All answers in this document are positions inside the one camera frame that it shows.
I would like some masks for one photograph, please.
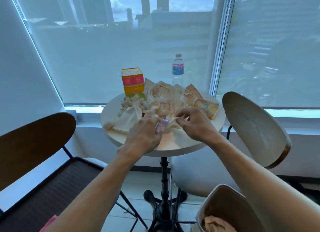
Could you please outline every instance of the baseboard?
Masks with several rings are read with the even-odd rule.
[[[140,166],[134,165],[131,171],[141,171],[141,172],[151,172],[151,173],[161,173],[161,167],[154,167],[154,166]]]
[[[161,167],[134,165],[131,168],[131,171],[161,173]],[[315,177],[283,176],[283,175],[277,175],[277,176],[285,182],[295,180],[299,183],[320,184],[320,178],[315,178]]]

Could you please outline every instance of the person's left hand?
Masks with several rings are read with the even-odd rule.
[[[162,133],[155,132],[160,118],[143,117],[130,130],[125,143],[118,152],[125,152],[138,161],[145,154],[153,151],[160,143]]]

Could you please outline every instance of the water bottle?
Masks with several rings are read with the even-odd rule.
[[[176,59],[172,63],[172,85],[183,86],[184,62],[181,54],[176,54]]]

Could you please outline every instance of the chair backrest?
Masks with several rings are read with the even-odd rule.
[[[236,92],[227,92],[222,105],[230,124],[258,164],[271,169],[284,160],[291,140],[268,112]]]
[[[0,137],[0,191],[51,157],[76,129],[74,117],[56,113]]]

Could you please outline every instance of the trash bin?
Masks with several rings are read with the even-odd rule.
[[[237,232],[265,231],[246,198],[228,185],[218,185],[201,206],[196,217],[201,232],[206,232],[204,218],[210,215],[225,220]]]

